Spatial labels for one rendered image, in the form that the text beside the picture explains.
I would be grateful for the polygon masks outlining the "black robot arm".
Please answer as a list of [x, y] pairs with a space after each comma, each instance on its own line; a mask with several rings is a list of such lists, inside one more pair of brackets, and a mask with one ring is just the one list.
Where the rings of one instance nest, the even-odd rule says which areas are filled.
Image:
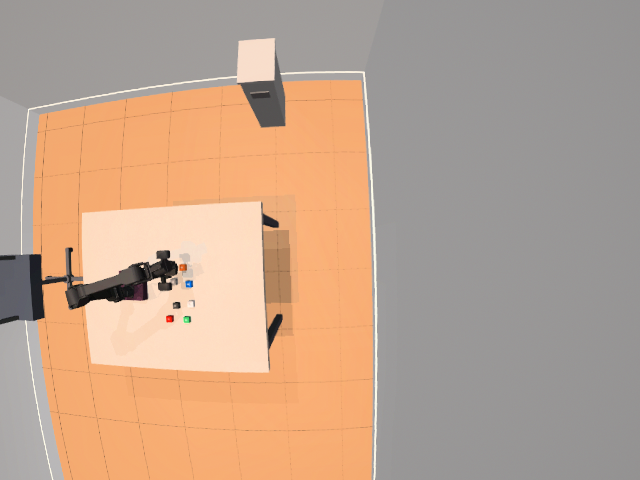
[[[141, 267], [143, 265], [143, 268]], [[94, 300], [106, 299], [118, 303], [125, 297], [133, 298], [134, 286], [149, 282], [161, 275], [175, 276], [178, 265], [175, 261], [162, 259], [153, 265], [149, 262], [131, 264], [118, 275], [108, 277], [90, 284], [71, 285], [66, 293], [69, 308], [79, 308]], [[121, 286], [124, 287], [121, 288]]]

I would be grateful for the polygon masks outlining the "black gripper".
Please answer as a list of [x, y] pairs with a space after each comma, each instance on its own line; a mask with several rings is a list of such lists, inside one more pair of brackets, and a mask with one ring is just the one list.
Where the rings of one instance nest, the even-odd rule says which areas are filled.
[[[170, 258], [170, 251], [169, 250], [158, 250], [156, 251], [156, 257], [157, 259], [169, 259]], [[173, 289], [172, 283], [167, 283], [166, 279], [171, 278], [172, 276], [159, 276], [157, 277], [158, 279], [161, 279], [161, 282], [158, 282], [158, 290], [160, 291], [170, 291]]]

